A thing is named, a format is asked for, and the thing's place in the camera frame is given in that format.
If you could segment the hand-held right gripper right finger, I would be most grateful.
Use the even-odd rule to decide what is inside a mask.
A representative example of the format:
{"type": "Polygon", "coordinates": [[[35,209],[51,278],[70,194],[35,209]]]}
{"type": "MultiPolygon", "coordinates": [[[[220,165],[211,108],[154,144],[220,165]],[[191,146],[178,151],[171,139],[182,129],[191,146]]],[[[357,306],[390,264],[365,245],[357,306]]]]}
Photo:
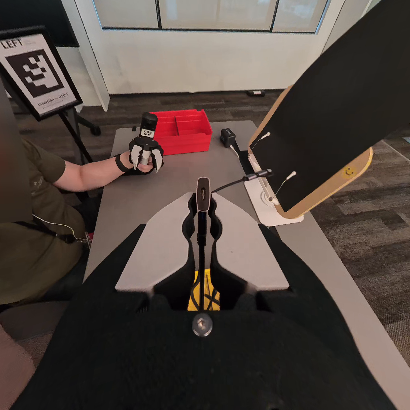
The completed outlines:
{"type": "Polygon", "coordinates": [[[218,193],[211,202],[211,281],[216,289],[287,290],[289,283],[256,220],[218,193]]]}

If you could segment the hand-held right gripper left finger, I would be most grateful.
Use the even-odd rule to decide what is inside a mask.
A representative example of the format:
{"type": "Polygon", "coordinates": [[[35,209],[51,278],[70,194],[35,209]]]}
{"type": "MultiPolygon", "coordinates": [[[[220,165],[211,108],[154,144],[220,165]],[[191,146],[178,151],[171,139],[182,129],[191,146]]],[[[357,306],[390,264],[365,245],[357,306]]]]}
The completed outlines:
{"type": "Polygon", "coordinates": [[[115,285],[117,291],[153,292],[155,285],[185,265],[189,242],[182,224],[192,194],[185,193],[148,220],[115,285]]]}

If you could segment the red plastic bin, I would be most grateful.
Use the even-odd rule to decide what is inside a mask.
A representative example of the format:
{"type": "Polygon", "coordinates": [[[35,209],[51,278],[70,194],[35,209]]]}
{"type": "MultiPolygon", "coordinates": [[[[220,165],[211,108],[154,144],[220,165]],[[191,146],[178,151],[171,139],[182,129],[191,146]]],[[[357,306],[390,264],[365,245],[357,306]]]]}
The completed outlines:
{"type": "Polygon", "coordinates": [[[212,128],[204,110],[151,112],[158,118],[154,140],[164,156],[209,150],[212,128]]]}

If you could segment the yellow plastic bin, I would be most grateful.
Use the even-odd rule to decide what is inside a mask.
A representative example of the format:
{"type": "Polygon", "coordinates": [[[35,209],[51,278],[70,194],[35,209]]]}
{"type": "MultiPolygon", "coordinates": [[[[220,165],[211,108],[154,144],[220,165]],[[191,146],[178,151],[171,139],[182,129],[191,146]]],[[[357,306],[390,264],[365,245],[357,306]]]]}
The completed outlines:
{"type": "Polygon", "coordinates": [[[200,293],[201,285],[198,279],[198,271],[195,272],[195,278],[193,287],[191,289],[189,304],[187,307],[188,311],[197,311],[199,308],[199,302],[201,297],[204,299],[204,309],[209,311],[219,311],[219,298],[220,294],[214,288],[211,277],[210,277],[210,269],[205,269],[205,285],[204,290],[200,293]]]}

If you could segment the grey usb hub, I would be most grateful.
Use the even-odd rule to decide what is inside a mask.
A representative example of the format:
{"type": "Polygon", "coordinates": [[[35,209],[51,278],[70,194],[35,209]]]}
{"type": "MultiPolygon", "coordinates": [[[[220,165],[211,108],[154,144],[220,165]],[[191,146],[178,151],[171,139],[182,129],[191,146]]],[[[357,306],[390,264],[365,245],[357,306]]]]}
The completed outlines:
{"type": "Polygon", "coordinates": [[[196,206],[198,212],[208,212],[211,199],[210,181],[207,177],[200,177],[196,188],[196,206]]]}

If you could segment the person's right forearm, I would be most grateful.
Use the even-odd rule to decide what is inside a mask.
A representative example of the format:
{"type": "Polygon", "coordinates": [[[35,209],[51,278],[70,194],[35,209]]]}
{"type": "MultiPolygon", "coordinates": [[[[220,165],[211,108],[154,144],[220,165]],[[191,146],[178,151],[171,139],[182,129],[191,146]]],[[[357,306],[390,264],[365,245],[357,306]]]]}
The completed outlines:
{"type": "Polygon", "coordinates": [[[0,328],[0,408],[15,403],[35,372],[31,356],[0,328]]]}

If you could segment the person's left forearm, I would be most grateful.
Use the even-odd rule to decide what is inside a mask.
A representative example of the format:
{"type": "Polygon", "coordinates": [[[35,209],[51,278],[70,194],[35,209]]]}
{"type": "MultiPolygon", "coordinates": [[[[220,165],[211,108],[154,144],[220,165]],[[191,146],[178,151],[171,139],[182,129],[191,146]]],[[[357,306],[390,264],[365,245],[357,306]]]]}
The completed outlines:
{"type": "Polygon", "coordinates": [[[123,175],[114,158],[85,165],[64,161],[61,177],[53,185],[68,192],[87,192],[101,188],[123,175]]]}

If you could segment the person's left hand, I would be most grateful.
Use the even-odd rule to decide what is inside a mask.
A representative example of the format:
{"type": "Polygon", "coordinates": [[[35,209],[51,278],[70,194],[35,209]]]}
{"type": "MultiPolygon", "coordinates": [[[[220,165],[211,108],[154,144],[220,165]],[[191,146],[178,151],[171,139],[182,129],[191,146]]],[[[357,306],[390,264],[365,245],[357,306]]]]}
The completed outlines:
{"type": "Polygon", "coordinates": [[[147,175],[147,174],[150,174],[154,169],[151,156],[149,157],[148,163],[146,165],[140,163],[136,168],[134,168],[131,155],[129,155],[129,161],[130,161],[131,168],[125,173],[125,175],[127,176],[147,175]]]}

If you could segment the black white marker sign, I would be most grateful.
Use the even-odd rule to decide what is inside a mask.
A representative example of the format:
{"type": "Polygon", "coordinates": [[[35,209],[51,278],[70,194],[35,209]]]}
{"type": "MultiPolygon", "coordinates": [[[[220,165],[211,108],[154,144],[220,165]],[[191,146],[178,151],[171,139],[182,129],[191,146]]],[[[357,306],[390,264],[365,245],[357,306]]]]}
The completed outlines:
{"type": "Polygon", "coordinates": [[[58,116],[78,147],[82,164],[94,162],[79,132],[79,123],[100,136],[100,127],[80,120],[83,104],[50,35],[44,26],[0,32],[0,71],[3,84],[21,109],[38,122],[58,116]]]}

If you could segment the person's olive shirt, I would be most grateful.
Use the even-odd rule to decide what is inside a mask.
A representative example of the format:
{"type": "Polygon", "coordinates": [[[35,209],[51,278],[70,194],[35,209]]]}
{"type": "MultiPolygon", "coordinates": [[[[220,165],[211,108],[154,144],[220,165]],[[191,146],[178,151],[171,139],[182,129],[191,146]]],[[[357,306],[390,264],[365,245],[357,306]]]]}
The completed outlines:
{"type": "MultiPolygon", "coordinates": [[[[34,215],[63,224],[50,229],[58,234],[85,238],[81,214],[66,203],[53,185],[62,176],[64,160],[22,139],[28,166],[29,189],[34,215]]],[[[0,302],[2,305],[34,300],[42,296],[79,262],[84,246],[29,229],[16,223],[1,223],[0,302]]]]}

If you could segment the large window with blinds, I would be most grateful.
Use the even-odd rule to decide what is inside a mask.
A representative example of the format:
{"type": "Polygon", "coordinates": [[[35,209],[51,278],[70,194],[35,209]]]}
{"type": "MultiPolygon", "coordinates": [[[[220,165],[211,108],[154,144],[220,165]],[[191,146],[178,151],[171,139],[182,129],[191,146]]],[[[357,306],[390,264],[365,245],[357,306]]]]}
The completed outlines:
{"type": "Polygon", "coordinates": [[[315,33],[326,0],[94,0],[102,29],[315,33]]]}

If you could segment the wooden board with black panel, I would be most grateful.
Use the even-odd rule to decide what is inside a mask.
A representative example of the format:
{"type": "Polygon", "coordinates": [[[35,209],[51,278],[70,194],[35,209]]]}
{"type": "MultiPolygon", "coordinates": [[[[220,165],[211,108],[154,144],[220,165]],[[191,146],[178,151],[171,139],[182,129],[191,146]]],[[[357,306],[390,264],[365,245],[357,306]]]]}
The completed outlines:
{"type": "Polygon", "coordinates": [[[380,1],[285,89],[249,141],[281,217],[303,216],[369,167],[409,123],[410,2],[380,1]]]}

